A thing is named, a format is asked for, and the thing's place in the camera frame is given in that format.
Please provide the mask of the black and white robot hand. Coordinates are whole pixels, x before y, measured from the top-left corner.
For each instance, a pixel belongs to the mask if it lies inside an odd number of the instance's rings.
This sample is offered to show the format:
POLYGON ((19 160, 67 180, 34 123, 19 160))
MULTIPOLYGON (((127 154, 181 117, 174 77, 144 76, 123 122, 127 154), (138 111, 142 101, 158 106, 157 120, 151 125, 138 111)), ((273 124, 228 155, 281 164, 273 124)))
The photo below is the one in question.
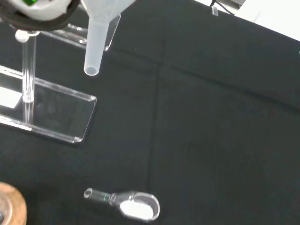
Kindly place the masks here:
POLYGON ((0 18, 20 30, 59 30, 79 4, 79 0, 2 0, 0 18))

